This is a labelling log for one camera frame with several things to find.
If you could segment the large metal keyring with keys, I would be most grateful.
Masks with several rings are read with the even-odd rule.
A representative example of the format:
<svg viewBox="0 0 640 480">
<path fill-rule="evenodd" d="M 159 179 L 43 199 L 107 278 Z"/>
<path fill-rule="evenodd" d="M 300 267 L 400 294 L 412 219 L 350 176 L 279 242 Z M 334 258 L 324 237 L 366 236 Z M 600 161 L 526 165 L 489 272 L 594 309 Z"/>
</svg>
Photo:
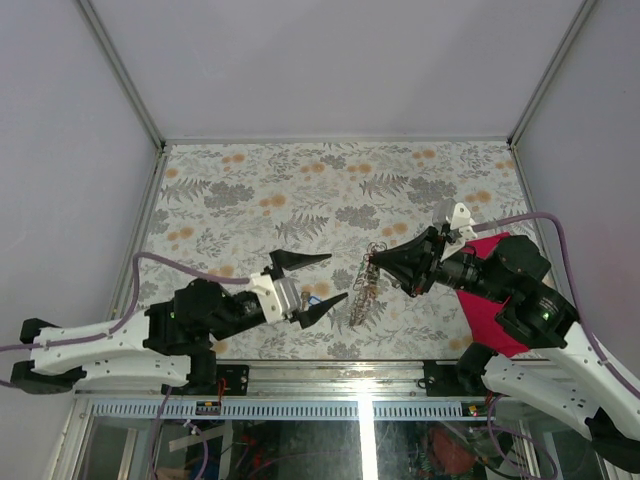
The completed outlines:
<svg viewBox="0 0 640 480">
<path fill-rule="evenodd" d="M 371 263 L 371 258 L 386 249 L 385 242 L 371 242 L 367 246 L 352 286 L 355 298 L 349 319 L 350 327 L 360 326 L 365 322 L 371 305 L 376 300 L 380 269 Z"/>
</svg>

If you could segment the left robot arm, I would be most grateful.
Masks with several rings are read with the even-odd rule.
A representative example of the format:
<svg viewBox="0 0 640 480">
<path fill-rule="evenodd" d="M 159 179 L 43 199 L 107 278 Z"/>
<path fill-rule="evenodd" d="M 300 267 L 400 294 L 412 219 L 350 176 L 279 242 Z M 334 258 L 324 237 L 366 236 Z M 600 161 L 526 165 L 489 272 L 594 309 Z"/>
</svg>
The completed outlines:
<svg viewBox="0 0 640 480">
<path fill-rule="evenodd" d="M 262 325 L 282 322 L 308 329 L 335 305 L 339 294 L 304 302 L 287 272 L 326 260 L 275 250 L 271 263 L 247 277 L 223 277 L 194 270 L 168 258 L 138 252 L 133 260 L 152 260 L 191 276 L 164 302 L 145 309 L 135 302 L 119 319 L 81 327 L 62 327 L 39 318 L 24 320 L 20 341 L 7 351 L 26 351 L 4 387 L 31 395 L 98 390 L 150 389 L 183 396 L 223 395 L 215 343 Z"/>
</svg>

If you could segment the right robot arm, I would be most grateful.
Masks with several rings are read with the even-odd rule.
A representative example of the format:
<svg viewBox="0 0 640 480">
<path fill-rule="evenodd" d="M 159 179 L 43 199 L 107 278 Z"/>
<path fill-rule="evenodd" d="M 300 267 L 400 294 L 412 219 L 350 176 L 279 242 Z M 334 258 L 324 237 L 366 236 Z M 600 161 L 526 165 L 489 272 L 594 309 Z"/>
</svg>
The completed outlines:
<svg viewBox="0 0 640 480">
<path fill-rule="evenodd" d="M 544 284 L 550 264 L 538 247 L 526 236 L 506 236 L 481 258 L 465 250 L 445 256 L 444 244 L 444 236 L 430 227 L 404 245 L 373 254 L 370 261 L 411 297 L 440 284 L 498 305 L 495 324 L 575 383 L 569 388 L 530 373 L 474 341 L 457 362 L 458 387 L 467 394 L 492 391 L 520 400 L 572 428 L 610 464 L 637 473 L 639 399 L 598 357 L 576 308 Z"/>
</svg>

